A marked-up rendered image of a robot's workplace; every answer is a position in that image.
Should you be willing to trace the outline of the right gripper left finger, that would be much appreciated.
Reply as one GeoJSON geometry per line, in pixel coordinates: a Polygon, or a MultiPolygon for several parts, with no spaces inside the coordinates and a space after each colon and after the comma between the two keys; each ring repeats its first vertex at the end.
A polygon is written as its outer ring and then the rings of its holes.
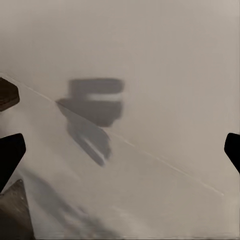
{"type": "Polygon", "coordinates": [[[0,193],[26,152],[22,133],[0,138],[0,193]]]}

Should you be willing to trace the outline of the cutting board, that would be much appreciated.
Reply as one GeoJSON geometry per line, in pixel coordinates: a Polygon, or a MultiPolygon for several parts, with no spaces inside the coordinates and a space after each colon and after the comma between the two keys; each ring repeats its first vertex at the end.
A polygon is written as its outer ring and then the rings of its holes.
{"type": "Polygon", "coordinates": [[[0,106],[19,96],[18,87],[0,76],[0,106]]]}

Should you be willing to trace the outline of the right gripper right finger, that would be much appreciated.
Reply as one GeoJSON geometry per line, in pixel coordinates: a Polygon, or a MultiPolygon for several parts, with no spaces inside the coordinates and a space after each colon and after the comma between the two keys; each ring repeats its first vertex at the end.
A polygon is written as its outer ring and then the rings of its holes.
{"type": "Polygon", "coordinates": [[[240,135],[229,133],[227,135],[224,151],[240,173],[240,135]]]}

